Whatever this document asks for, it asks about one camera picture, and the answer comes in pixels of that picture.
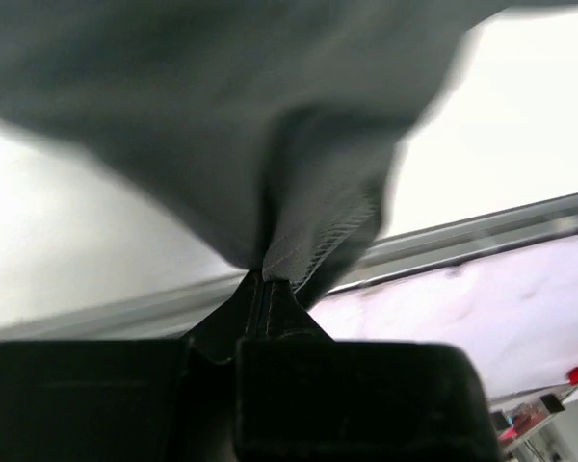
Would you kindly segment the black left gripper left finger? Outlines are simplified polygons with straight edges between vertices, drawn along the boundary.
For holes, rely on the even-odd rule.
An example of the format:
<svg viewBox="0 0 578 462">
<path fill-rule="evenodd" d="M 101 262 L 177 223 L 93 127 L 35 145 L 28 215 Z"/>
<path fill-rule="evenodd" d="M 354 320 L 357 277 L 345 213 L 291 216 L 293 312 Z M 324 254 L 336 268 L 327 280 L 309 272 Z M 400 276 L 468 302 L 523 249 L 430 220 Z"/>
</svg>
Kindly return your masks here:
<svg viewBox="0 0 578 462">
<path fill-rule="evenodd" d="M 256 315 L 265 282 L 259 271 L 249 271 L 231 297 L 185 334 L 190 348 L 213 364 L 226 364 L 236 354 Z"/>
</svg>

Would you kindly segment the dark grey t-shirt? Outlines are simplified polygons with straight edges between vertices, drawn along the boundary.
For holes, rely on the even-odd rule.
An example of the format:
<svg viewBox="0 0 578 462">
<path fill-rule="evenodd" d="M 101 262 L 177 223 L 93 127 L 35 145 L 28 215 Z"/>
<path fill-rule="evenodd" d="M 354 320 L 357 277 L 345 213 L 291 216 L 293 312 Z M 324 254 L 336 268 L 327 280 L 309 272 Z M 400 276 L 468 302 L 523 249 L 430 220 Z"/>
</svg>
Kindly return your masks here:
<svg viewBox="0 0 578 462">
<path fill-rule="evenodd" d="M 80 145 L 312 306 L 466 34 L 547 1 L 0 1 L 0 120 Z"/>
</svg>

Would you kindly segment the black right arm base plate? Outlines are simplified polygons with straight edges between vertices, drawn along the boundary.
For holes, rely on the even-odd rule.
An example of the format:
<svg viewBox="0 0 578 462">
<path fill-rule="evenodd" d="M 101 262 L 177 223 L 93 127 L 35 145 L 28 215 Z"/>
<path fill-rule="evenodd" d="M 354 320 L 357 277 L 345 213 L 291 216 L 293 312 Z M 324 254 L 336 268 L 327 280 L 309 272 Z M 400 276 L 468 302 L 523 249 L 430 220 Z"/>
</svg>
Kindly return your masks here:
<svg viewBox="0 0 578 462">
<path fill-rule="evenodd" d="M 490 410 L 490 418 L 499 446 L 503 452 L 510 452 L 564 411 L 558 395 L 546 394 L 514 405 L 500 404 Z"/>
</svg>

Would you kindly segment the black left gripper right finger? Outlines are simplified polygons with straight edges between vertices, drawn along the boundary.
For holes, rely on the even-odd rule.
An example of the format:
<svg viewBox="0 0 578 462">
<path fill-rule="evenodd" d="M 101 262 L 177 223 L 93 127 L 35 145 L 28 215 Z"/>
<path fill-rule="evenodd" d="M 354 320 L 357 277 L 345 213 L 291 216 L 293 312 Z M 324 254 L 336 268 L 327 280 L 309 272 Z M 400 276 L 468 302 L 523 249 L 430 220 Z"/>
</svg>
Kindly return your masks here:
<svg viewBox="0 0 578 462">
<path fill-rule="evenodd" d="M 330 335 L 298 303 L 287 281 L 271 283 L 267 338 L 332 341 Z"/>
</svg>

